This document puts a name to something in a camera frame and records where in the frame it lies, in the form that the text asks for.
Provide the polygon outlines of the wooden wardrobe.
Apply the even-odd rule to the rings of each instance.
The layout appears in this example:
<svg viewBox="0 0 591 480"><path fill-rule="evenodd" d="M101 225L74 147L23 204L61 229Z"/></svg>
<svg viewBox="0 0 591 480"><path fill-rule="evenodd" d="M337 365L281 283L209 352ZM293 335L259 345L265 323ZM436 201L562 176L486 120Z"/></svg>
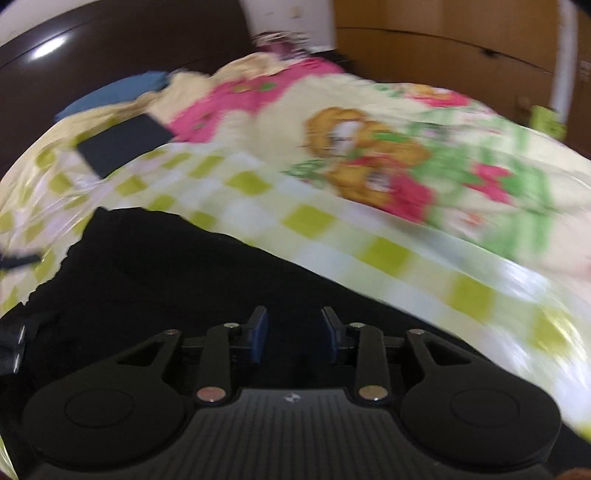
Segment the wooden wardrobe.
<svg viewBox="0 0 591 480"><path fill-rule="evenodd" d="M590 118L587 1L336 1L339 52L356 74L441 86L517 119L541 105Z"/></svg>

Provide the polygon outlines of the dark wooden headboard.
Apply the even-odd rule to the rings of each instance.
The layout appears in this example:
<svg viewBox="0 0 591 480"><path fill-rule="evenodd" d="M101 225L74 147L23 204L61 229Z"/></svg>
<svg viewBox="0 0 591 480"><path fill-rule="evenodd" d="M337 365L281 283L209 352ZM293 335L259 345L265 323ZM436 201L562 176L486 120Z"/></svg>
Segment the dark wooden headboard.
<svg viewBox="0 0 591 480"><path fill-rule="evenodd" d="M98 1L48 20L1 48L1 170L91 91L146 71L211 74L252 50L238 1Z"/></svg>

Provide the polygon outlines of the cartoon floral quilt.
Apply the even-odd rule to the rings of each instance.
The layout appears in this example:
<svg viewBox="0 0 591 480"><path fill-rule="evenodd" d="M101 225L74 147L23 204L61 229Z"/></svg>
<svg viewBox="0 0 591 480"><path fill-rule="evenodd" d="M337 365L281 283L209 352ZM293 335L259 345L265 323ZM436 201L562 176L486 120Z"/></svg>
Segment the cartoon floral quilt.
<svg viewBox="0 0 591 480"><path fill-rule="evenodd" d="M284 174L517 263L590 275L590 163L460 93L266 54L179 73L150 106L180 142Z"/></svg>

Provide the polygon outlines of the dark blue notebook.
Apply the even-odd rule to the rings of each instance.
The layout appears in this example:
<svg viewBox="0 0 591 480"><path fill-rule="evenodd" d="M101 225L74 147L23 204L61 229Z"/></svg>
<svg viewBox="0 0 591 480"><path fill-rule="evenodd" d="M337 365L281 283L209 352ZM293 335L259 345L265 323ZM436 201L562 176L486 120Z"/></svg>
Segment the dark blue notebook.
<svg viewBox="0 0 591 480"><path fill-rule="evenodd" d="M169 143L174 135L146 114L121 122L80 142L76 149L101 179L135 158Z"/></svg>

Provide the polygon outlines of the green checkered plastic bed cover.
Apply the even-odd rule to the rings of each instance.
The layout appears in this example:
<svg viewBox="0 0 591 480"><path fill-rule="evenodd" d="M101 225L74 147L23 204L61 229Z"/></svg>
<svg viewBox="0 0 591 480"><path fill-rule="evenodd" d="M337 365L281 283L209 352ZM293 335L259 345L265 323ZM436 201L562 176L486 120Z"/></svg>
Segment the green checkered plastic bed cover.
<svg viewBox="0 0 591 480"><path fill-rule="evenodd" d="M588 266L590 211L560 194L588 193L580 174L525 150L566 148L522 127L503 141L440 145L403 179L444 193L423 224L355 203L225 143L170 143L100 178L75 139L19 160L1 182L1 245L41 262L1 278L1 307L51 279L95 209L179 215L307 268L459 336L548 390L577 432L590 432L590 295L558 268Z"/></svg>

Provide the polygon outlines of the black pants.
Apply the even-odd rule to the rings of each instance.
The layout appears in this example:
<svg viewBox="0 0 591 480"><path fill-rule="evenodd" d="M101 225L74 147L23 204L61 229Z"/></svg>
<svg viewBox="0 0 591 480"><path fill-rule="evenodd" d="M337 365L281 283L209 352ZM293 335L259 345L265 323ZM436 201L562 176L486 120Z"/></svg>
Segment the black pants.
<svg viewBox="0 0 591 480"><path fill-rule="evenodd" d="M178 438L125 468L80 472L44 461L23 415L42 388L175 329L204 337L269 316L259 363L232 363L235 397L195 410ZM98 209L55 277L1 327L27 329L19 371L1 375L1 435L22 479L487 479L455 470L407 441L390 414L349 398L348 367L329 361L322 308L388 337L427 330L382 302L182 218Z"/></svg>

